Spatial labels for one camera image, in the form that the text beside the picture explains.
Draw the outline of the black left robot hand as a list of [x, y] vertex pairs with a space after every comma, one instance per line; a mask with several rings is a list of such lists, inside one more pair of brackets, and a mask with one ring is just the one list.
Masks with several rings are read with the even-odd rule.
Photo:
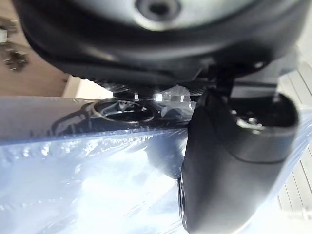
[[120, 95], [195, 91], [179, 176], [184, 228], [231, 234], [274, 196], [299, 130], [277, 92], [309, 0], [15, 0], [30, 46]]

